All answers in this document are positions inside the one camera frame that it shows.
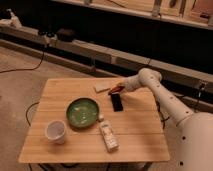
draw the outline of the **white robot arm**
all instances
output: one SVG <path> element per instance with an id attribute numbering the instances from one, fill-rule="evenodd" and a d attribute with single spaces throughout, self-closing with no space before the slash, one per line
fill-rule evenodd
<path id="1" fill-rule="evenodd" d="M 194 113 L 161 83 L 159 72 L 144 68 L 138 75 L 127 77 L 127 91 L 148 87 L 182 132 L 180 171 L 213 171 L 213 114 Z"/>

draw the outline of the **small white bottle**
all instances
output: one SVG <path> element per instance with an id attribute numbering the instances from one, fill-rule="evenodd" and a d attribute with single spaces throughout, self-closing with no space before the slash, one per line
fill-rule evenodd
<path id="1" fill-rule="evenodd" d="M 103 121 L 100 123 L 100 131 L 104 138 L 108 152 L 118 150 L 118 141 L 112 131 L 109 121 Z"/>
<path id="2" fill-rule="evenodd" d="M 21 28 L 21 27 L 22 27 L 22 24 L 21 24 L 19 18 L 12 12 L 11 9 L 8 9 L 7 11 L 10 12 L 11 21 L 12 21 L 12 26 L 14 26 L 15 28 Z"/>

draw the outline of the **white cup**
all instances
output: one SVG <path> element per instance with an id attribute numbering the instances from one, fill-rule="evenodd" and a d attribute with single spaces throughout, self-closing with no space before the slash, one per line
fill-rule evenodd
<path id="1" fill-rule="evenodd" d="M 63 144 L 65 142 L 65 134 L 66 126 L 63 121 L 52 121 L 45 129 L 46 137 L 56 144 Z"/>

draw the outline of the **black cable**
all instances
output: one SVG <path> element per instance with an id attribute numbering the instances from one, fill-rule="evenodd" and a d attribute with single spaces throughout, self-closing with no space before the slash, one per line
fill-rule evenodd
<path id="1" fill-rule="evenodd" d="M 25 117 L 26 117 L 26 120 L 27 120 L 27 123 L 28 123 L 29 126 L 31 126 L 31 124 L 30 124 L 30 121 L 29 121 L 29 118 L 28 118 L 28 112 L 33 106 L 35 106 L 37 104 L 39 104 L 39 102 L 35 102 L 35 103 L 31 104 L 25 112 Z"/>
<path id="2" fill-rule="evenodd" d="M 161 122 L 166 122 L 170 119 L 170 116 L 168 116 L 166 119 L 162 119 Z"/>
<path id="3" fill-rule="evenodd" d="M 6 71 L 0 71 L 0 74 L 2 74 L 2 73 L 7 73 L 7 72 L 15 72 L 15 71 L 33 71 L 33 70 L 36 70 L 36 69 L 38 69 L 40 66 L 41 66 L 41 64 L 42 64 L 42 62 L 43 62 L 43 60 L 44 60 L 44 54 L 45 54 L 45 50 L 43 50 L 43 52 L 42 52 L 42 56 L 41 56 L 41 60 L 40 60 L 40 62 L 39 62 L 39 64 L 38 65 L 36 65 L 35 67 L 33 67 L 33 68 L 23 68 L 23 69 L 10 69 L 10 70 L 6 70 Z"/>
<path id="4" fill-rule="evenodd" d="M 33 171 L 31 164 L 28 164 L 30 171 Z"/>
<path id="5" fill-rule="evenodd" d="M 186 95 L 180 95 L 180 96 L 177 95 L 176 97 L 177 97 L 178 99 L 181 100 L 181 99 L 183 99 L 184 97 L 186 97 Z"/>
<path id="6" fill-rule="evenodd" d="M 91 67 L 96 68 L 96 60 L 94 58 L 91 58 L 90 65 L 91 65 Z"/>
<path id="7" fill-rule="evenodd" d="M 152 58 L 149 59 L 148 63 L 145 65 L 145 68 L 148 68 L 148 67 L 149 67 L 151 61 L 152 61 Z"/>
<path id="8" fill-rule="evenodd" d="M 44 167 L 42 164 L 38 164 L 38 166 L 43 170 L 43 171 L 48 171 L 46 167 Z"/>
<path id="9" fill-rule="evenodd" d="M 198 108 L 198 105 L 199 105 L 199 103 L 200 103 L 201 94 L 202 94 L 202 90 L 199 89 L 199 90 L 198 90 L 197 101 L 196 101 L 195 106 L 194 106 L 194 112 L 197 112 L 197 108 Z"/>
<path id="10" fill-rule="evenodd" d="M 72 164 L 72 165 L 68 165 L 68 164 L 61 163 L 61 166 L 62 166 L 63 168 L 66 168 L 66 169 L 75 168 L 75 167 L 77 167 L 78 165 L 79 165 L 78 163 L 75 163 L 75 164 Z"/>
<path id="11" fill-rule="evenodd" d="M 106 171 L 109 171 L 109 169 L 110 169 L 110 163 L 107 164 Z"/>
<path id="12" fill-rule="evenodd" d="M 142 171 L 148 171 L 148 169 L 152 166 L 151 162 L 147 162 L 144 167 L 142 168 Z"/>
<path id="13" fill-rule="evenodd" d="M 163 113 L 160 110 L 160 103 L 158 101 L 156 101 L 156 105 L 157 105 L 157 111 L 160 114 L 161 117 L 161 122 L 163 124 L 163 129 L 165 129 L 166 127 L 166 121 L 168 121 L 170 119 L 170 116 L 168 116 L 167 118 L 164 117 Z"/>
<path id="14" fill-rule="evenodd" d="M 109 1 L 109 2 L 111 2 L 113 4 L 118 5 L 119 7 L 126 8 L 124 5 L 121 5 L 121 4 L 119 4 L 119 3 L 115 2 L 115 1 L 112 1 L 112 0 L 107 0 L 107 1 Z"/>
<path id="15" fill-rule="evenodd" d="M 193 5 L 192 5 L 192 9 L 195 7 L 196 1 L 197 1 L 197 0 L 194 0 L 194 3 L 193 3 Z"/>

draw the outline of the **wooden block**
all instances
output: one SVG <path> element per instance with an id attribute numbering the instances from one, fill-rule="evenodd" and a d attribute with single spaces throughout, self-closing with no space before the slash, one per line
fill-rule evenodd
<path id="1" fill-rule="evenodd" d="M 100 93 L 110 89 L 109 82 L 102 82 L 94 85 L 96 93 Z"/>

